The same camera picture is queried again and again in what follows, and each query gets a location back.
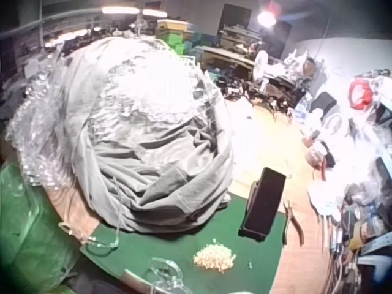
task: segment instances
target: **gray fabric cover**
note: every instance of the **gray fabric cover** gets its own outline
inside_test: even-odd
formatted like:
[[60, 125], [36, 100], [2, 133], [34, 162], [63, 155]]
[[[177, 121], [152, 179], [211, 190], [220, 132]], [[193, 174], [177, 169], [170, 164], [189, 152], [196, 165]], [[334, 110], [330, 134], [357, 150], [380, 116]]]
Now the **gray fabric cover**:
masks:
[[[122, 62], [124, 47], [124, 39], [106, 38], [76, 51], [67, 62], [63, 86], [74, 172], [90, 207], [112, 226], [117, 226], [121, 204], [116, 177], [124, 197], [121, 229], [145, 233], [192, 229], [212, 216], [232, 177], [230, 119], [224, 100], [211, 81], [203, 80], [205, 88], [214, 87], [216, 138], [194, 117], [175, 128], [147, 129], [145, 140], [140, 137], [136, 147], [129, 137], [93, 146], [86, 121], [105, 74]], [[158, 160], [174, 164], [157, 167]]]

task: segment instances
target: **pliers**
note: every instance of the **pliers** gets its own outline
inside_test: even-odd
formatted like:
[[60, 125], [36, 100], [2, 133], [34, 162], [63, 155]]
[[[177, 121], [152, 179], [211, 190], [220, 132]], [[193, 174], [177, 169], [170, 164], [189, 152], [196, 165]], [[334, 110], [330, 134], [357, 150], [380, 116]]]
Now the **pliers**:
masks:
[[297, 232], [300, 236], [300, 246], [302, 246], [303, 244], [305, 244], [304, 232], [302, 231], [300, 223], [297, 221], [297, 219], [295, 218], [295, 216], [293, 214], [293, 207], [292, 207], [290, 200], [288, 200], [288, 201], [284, 200], [283, 205], [284, 205], [284, 209], [286, 210], [286, 215], [287, 215], [286, 224], [285, 224], [285, 228], [284, 228], [284, 235], [283, 235], [283, 244], [287, 245], [288, 225], [292, 221], [295, 229], [297, 230]]

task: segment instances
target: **cable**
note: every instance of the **cable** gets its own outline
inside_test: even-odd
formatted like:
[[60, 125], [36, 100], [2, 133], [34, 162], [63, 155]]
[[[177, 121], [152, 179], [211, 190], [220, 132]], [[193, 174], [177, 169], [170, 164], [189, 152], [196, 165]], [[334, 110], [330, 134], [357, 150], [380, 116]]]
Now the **cable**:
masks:
[[342, 272], [343, 272], [343, 266], [342, 266], [342, 254], [339, 255], [339, 278], [337, 279], [337, 282], [335, 284], [335, 287], [333, 288], [331, 294], [335, 294], [337, 291], [337, 288], [339, 287], [339, 284], [341, 283], [342, 279]]

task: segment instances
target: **green cutting mat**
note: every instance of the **green cutting mat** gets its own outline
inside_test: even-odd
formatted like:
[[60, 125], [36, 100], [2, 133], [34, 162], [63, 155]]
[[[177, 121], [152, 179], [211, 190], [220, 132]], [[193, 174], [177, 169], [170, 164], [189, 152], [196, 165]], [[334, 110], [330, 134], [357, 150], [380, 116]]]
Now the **green cutting mat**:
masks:
[[[271, 233], [264, 242], [259, 243], [238, 236], [245, 206], [245, 199], [232, 195], [228, 208], [218, 211], [197, 231], [165, 236], [121, 232], [116, 250], [86, 245], [81, 251], [118, 279], [127, 269], [146, 281], [154, 282], [149, 263], [152, 257], [159, 257], [177, 263], [184, 274], [184, 284], [194, 294], [228, 294], [237, 291], [269, 293], [281, 256], [285, 216], [277, 214]], [[115, 238], [115, 230], [100, 224], [93, 236], [109, 243]], [[213, 243], [213, 239], [237, 255], [234, 267], [224, 274], [197, 268], [193, 264], [193, 256], [207, 244]]]

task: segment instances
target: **wooden table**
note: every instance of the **wooden table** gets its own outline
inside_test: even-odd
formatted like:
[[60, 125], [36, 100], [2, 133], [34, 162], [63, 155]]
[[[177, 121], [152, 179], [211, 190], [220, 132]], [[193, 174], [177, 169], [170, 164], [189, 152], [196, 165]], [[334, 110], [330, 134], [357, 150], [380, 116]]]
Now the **wooden table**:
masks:
[[[283, 199], [293, 203], [295, 216], [304, 231], [305, 244], [300, 247], [298, 234], [291, 225], [272, 293], [321, 293], [329, 255], [327, 250], [322, 253], [322, 223], [318, 224], [307, 197], [306, 189], [312, 181], [313, 169], [304, 159], [306, 149], [301, 143], [299, 129], [294, 125], [289, 126], [287, 118], [281, 114], [274, 122], [268, 111], [260, 107], [253, 109], [253, 119], [259, 129], [257, 135], [263, 138], [264, 143], [258, 149], [254, 166], [237, 176], [229, 190], [247, 198], [250, 185], [259, 179], [265, 166], [285, 174], [292, 173], [292, 177], [286, 181]], [[291, 171], [287, 170], [282, 154], [285, 154]], [[99, 217], [86, 206], [77, 185], [60, 192], [48, 190], [47, 193], [60, 216], [83, 232], [84, 236], [92, 234], [99, 225]]]

